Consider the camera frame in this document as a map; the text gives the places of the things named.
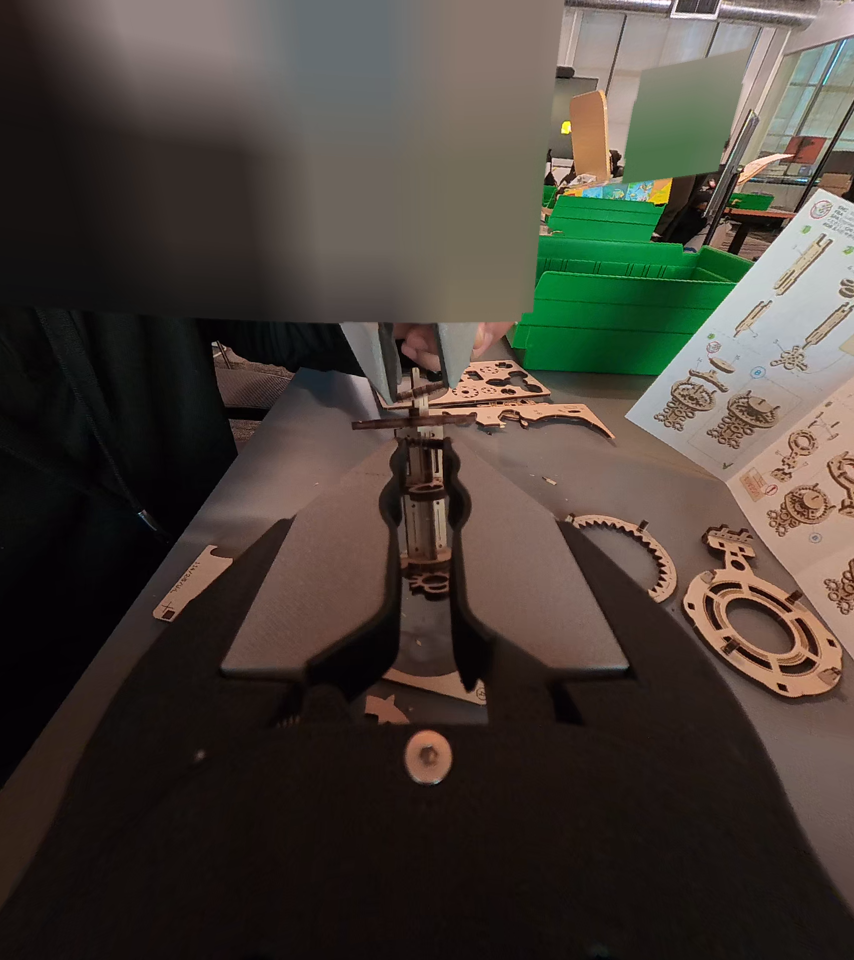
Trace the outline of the wooden sheet with cutouts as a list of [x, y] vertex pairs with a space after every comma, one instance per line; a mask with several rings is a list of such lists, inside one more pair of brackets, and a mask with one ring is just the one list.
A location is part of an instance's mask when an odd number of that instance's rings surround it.
[[550, 394], [518, 364], [501, 360], [471, 363], [455, 389], [431, 393], [428, 401], [431, 409], [456, 409], [495, 402], [542, 402]]

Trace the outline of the large green plastic bin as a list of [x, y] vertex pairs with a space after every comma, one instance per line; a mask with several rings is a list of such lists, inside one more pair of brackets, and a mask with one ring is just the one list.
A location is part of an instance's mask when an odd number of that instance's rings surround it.
[[680, 279], [548, 270], [511, 345], [529, 370], [655, 376], [735, 286], [699, 269]]

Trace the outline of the person's left hand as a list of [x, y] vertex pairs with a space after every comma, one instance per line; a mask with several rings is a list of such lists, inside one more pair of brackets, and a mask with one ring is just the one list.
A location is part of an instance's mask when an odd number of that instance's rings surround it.
[[[511, 321], [479, 323], [470, 360], [472, 362], [480, 360], [492, 344], [507, 335], [514, 326], [515, 324]], [[399, 353], [407, 356], [415, 366], [435, 374], [440, 372], [436, 338], [429, 324], [395, 324], [393, 337], [398, 344]]]

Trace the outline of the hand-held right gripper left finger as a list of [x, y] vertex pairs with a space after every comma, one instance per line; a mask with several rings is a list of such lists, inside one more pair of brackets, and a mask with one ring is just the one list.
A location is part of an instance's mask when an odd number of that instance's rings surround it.
[[382, 444], [292, 521], [227, 652], [227, 677], [329, 685], [352, 700], [399, 647], [400, 452]]

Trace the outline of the wooden desk with dark edge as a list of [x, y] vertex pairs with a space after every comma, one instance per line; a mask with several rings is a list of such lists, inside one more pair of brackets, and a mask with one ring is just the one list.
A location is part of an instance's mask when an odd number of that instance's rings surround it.
[[780, 231], [786, 223], [793, 220], [795, 213], [777, 209], [756, 210], [729, 206], [724, 210], [724, 215], [729, 221], [736, 224], [736, 230], [728, 247], [728, 252], [737, 256], [751, 232]]

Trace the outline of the grey mesh chair seat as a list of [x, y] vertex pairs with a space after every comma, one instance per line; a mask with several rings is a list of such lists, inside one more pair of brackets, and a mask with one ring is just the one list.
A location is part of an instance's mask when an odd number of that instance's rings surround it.
[[217, 389], [229, 420], [260, 422], [292, 381], [279, 375], [247, 367], [215, 368]]

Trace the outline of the person's left forearm dark sleeve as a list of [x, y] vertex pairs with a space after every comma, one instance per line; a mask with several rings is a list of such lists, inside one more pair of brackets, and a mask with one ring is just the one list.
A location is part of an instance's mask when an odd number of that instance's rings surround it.
[[340, 326], [335, 323], [199, 319], [211, 341], [222, 342], [242, 358], [282, 367], [362, 376]]

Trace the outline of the curved wooden model piece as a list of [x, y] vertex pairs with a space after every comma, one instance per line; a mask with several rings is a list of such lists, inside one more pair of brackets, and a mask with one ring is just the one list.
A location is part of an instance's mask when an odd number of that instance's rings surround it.
[[475, 423], [484, 429], [504, 428], [507, 423], [528, 428], [534, 424], [571, 422], [595, 427], [605, 437], [615, 438], [613, 431], [582, 403], [505, 402], [466, 408], [463, 413], [472, 414]]

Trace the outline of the wooden model gear shaft assembly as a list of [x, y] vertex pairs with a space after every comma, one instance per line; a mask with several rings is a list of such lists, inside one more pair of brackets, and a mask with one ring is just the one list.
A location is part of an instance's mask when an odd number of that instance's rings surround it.
[[411, 385], [398, 394], [406, 405], [404, 417], [353, 424], [393, 432], [393, 439], [377, 451], [377, 467], [385, 480], [378, 496], [386, 525], [385, 589], [394, 604], [403, 581], [429, 601], [448, 599], [453, 555], [447, 543], [444, 419], [429, 410], [431, 395], [446, 389], [427, 382], [417, 368]]

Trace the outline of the curved plywood chair back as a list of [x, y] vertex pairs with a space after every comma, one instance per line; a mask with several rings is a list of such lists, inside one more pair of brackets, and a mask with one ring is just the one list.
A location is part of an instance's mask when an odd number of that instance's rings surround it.
[[611, 173], [604, 92], [595, 90], [573, 97], [569, 120], [577, 174], [593, 176], [599, 183], [607, 182]]

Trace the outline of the small wooden tag strip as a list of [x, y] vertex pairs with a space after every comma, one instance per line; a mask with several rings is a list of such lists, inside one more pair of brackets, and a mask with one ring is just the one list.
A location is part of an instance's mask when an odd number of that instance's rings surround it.
[[184, 574], [171, 587], [152, 612], [154, 619], [169, 623], [179, 617], [186, 606], [202, 594], [233, 563], [233, 558], [222, 556], [217, 546], [207, 545], [193, 560]]

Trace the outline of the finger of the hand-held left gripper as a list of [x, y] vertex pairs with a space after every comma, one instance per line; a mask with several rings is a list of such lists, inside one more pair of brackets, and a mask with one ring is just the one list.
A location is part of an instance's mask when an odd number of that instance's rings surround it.
[[363, 374], [385, 399], [398, 402], [402, 366], [389, 322], [343, 322], [340, 328]]
[[457, 387], [476, 351], [481, 353], [495, 340], [492, 323], [451, 322], [437, 325], [437, 356], [441, 382]]

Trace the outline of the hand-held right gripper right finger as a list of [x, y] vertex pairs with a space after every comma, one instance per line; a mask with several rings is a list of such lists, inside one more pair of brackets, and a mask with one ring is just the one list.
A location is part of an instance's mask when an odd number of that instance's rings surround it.
[[628, 661], [553, 515], [467, 447], [443, 445], [455, 661], [470, 690], [507, 653], [549, 679], [625, 674]]

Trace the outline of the printed instruction sheet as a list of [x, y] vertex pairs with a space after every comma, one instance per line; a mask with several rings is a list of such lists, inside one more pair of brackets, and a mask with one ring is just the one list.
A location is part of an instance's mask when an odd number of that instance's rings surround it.
[[727, 486], [854, 659], [854, 203], [817, 191], [626, 418]]

